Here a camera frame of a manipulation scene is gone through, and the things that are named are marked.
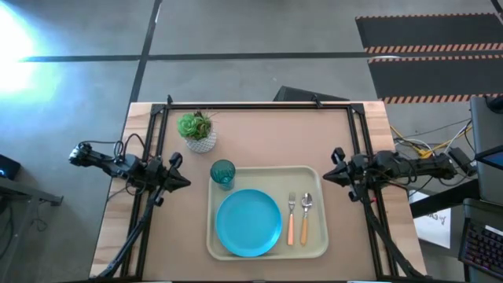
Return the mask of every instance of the cup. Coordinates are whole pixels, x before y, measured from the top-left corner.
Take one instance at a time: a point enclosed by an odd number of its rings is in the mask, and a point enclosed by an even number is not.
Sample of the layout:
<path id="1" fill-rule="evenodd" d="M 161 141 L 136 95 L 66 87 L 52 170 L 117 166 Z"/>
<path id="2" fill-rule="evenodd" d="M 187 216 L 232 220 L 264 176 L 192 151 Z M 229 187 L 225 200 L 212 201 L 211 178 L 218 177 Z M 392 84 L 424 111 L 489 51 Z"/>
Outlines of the cup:
<path id="1" fill-rule="evenodd" d="M 234 187 L 235 175 L 236 168 L 234 164 L 228 160 L 219 160 L 211 166 L 211 178 L 218 184 L 220 189 L 225 191 L 231 190 Z"/>

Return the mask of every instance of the keyboard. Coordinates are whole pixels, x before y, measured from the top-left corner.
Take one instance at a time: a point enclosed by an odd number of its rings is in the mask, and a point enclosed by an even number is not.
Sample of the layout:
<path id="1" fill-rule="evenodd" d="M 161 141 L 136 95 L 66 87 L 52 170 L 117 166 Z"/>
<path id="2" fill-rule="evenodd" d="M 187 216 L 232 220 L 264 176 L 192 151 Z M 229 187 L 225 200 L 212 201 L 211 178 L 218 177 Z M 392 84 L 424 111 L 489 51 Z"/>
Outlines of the keyboard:
<path id="1" fill-rule="evenodd" d="M 459 260 L 503 279 L 503 229 L 467 221 Z"/>

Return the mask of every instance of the potted plant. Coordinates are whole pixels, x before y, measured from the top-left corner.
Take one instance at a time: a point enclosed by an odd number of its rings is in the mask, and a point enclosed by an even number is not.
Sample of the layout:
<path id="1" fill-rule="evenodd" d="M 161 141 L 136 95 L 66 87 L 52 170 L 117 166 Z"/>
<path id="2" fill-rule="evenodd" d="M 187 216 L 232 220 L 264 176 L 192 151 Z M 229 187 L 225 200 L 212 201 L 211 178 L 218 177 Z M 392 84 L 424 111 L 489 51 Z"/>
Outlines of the potted plant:
<path id="1" fill-rule="evenodd" d="M 189 149 L 196 153 L 207 153 L 217 142 L 210 117 L 201 111 L 185 114 L 178 119 L 178 133 L 185 139 Z"/>

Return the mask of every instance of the utensil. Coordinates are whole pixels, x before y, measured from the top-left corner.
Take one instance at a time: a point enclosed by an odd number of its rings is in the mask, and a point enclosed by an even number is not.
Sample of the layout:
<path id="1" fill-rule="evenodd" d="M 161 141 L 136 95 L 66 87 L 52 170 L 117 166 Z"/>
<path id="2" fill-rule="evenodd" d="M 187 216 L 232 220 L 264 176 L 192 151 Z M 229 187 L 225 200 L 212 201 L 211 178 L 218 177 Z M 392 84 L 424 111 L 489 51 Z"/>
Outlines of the utensil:
<path id="1" fill-rule="evenodd" d="M 302 206 L 304 208 L 304 218 L 302 219 L 302 232 L 300 234 L 300 244 L 302 246 L 307 243 L 307 211 L 313 206 L 313 197 L 310 193 L 304 193 L 304 197 L 301 200 Z"/>
<path id="2" fill-rule="evenodd" d="M 290 192 L 288 195 L 288 207 L 290 208 L 290 219 L 288 221 L 287 245 L 293 245 L 293 208 L 296 206 L 296 194 Z"/>

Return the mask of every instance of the white pot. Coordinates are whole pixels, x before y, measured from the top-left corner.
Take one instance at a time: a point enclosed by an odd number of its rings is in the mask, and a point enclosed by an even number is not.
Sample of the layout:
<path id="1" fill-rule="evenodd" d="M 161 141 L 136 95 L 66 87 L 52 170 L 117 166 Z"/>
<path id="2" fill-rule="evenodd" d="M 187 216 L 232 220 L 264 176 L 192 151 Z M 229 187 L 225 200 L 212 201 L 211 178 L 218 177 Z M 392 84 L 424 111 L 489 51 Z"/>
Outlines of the white pot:
<path id="1" fill-rule="evenodd" d="M 185 138 L 185 142 L 187 143 L 187 146 L 189 149 L 196 153 L 207 153 L 217 143 L 217 133 L 215 133 L 213 130 L 211 130 L 210 135 L 208 135 L 206 138 L 201 138 L 199 141 L 196 141 L 191 138 Z"/>

